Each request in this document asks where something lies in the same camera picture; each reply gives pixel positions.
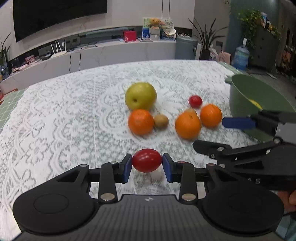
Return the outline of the person's hand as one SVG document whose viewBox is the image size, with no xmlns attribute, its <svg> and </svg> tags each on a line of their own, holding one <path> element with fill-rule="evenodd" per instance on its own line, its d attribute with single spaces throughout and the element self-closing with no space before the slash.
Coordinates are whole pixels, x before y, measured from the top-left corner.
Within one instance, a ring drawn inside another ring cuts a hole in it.
<svg viewBox="0 0 296 241">
<path fill-rule="evenodd" d="M 278 191 L 278 197 L 282 200 L 285 212 L 294 212 L 296 207 L 296 191 Z"/>
</svg>

